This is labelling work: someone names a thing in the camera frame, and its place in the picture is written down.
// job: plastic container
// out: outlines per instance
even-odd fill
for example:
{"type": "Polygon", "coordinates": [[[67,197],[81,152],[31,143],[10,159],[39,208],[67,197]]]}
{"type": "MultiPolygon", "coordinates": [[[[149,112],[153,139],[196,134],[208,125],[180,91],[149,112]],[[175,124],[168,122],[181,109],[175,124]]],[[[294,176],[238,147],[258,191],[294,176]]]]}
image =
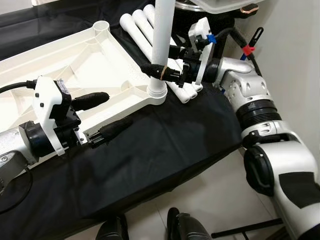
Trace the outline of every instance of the plastic container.
{"type": "MultiPolygon", "coordinates": [[[[109,23],[93,27],[0,61],[0,85],[25,82],[38,76],[63,79],[72,98],[106,92],[110,100],[78,111],[80,129],[88,134],[148,105],[165,101],[147,93],[150,78],[111,35],[109,23]]],[[[36,121],[33,89],[17,88],[0,94],[0,132],[36,121]]]]}
{"type": "Polygon", "coordinates": [[[263,0],[190,0],[208,13],[221,14],[240,9],[249,4],[262,2],[263,0]]]}

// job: white pvc pipe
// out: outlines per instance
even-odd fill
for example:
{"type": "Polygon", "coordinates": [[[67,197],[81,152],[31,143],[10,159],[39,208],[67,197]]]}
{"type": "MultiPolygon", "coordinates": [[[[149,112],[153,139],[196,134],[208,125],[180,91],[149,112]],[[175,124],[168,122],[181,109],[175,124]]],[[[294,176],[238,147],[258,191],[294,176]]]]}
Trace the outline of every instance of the white pvc pipe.
{"type": "MultiPolygon", "coordinates": [[[[153,27],[155,25],[155,7],[152,4],[148,4],[143,8],[143,13],[146,16],[147,20],[150,22],[151,26],[153,27]]],[[[171,45],[177,45],[176,42],[173,40],[173,38],[170,38],[170,44],[171,45]]],[[[183,69],[183,61],[181,59],[175,60],[181,70],[183,69]]],[[[200,92],[204,87],[202,84],[196,85],[195,82],[192,82],[192,87],[196,92],[200,92]]]]}
{"type": "MultiPolygon", "coordinates": [[[[132,14],[132,18],[135,24],[139,27],[144,36],[148,39],[149,43],[153,45],[154,39],[154,29],[148,22],[148,19],[144,12],[140,9],[135,10],[132,14]]],[[[168,59],[167,63],[168,67],[171,69],[175,69],[181,72],[182,68],[179,67],[178,63],[173,59],[168,59]]],[[[183,89],[190,96],[190,99],[194,99],[198,94],[197,91],[193,88],[193,86],[189,83],[185,83],[183,85],[183,89]]]]}
{"type": "MultiPolygon", "coordinates": [[[[145,36],[140,32],[137,28],[132,16],[128,13],[124,14],[120,18],[120,25],[128,32],[128,34],[132,37],[134,42],[139,46],[143,54],[146,58],[151,62],[152,60],[152,46],[147,41],[145,36]]],[[[166,82],[174,94],[178,97],[178,99],[183,103],[187,103],[190,100],[189,95],[183,90],[179,88],[174,82],[166,82]]]]}
{"type": "MultiPolygon", "coordinates": [[[[172,23],[176,0],[155,0],[152,64],[167,65],[172,23]]],[[[162,97],[167,93],[166,84],[151,77],[147,87],[149,95],[162,97]]]]}

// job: black shoe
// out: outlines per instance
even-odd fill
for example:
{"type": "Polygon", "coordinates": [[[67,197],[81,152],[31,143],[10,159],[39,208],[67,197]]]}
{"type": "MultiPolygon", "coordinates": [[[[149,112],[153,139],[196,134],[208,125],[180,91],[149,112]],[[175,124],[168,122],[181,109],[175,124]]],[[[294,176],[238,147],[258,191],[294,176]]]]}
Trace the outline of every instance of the black shoe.
{"type": "Polygon", "coordinates": [[[177,215],[179,215],[180,212],[178,208],[172,207],[168,211],[168,216],[166,218],[166,227],[167,227],[167,240],[172,240],[173,236],[173,229],[176,227],[176,224],[178,223],[177,215]]]}
{"type": "Polygon", "coordinates": [[[100,227],[95,240],[129,240],[126,216],[110,217],[100,227]]]}

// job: table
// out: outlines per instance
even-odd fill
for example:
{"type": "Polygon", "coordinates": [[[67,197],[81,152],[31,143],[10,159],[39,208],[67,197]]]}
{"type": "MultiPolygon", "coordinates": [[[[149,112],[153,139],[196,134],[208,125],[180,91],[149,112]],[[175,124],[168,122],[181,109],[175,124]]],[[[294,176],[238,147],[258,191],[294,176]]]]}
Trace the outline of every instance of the table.
{"type": "MultiPolygon", "coordinates": [[[[0,16],[0,58],[91,27],[105,19],[138,64],[147,60],[119,28],[119,16],[149,0],[53,2],[0,16]]],[[[241,146],[241,129],[229,102],[210,83],[182,104],[168,89],[165,103],[131,114],[133,124],[108,145],[75,147],[32,169],[29,196],[0,215],[2,240],[63,239],[124,213],[200,174],[241,146]]],[[[0,198],[15,202],[28,176],[17,177],[0,198]]]]}

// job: vertical white pole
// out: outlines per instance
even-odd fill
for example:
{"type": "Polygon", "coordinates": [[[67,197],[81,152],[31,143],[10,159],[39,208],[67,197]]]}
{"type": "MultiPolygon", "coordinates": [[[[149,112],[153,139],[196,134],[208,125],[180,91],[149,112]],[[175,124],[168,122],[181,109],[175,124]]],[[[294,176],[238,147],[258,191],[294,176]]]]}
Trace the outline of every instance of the vertical white pole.
{"type": "MultiPolygon", "coordinates": [[[[175,3],[175,0],[155,0],[152,64],[167,65],[168,63],[175,3]]],[[[166,83],[151,77],[147,92],[155,98],[161,98],[167,94],[166,83]]]]}

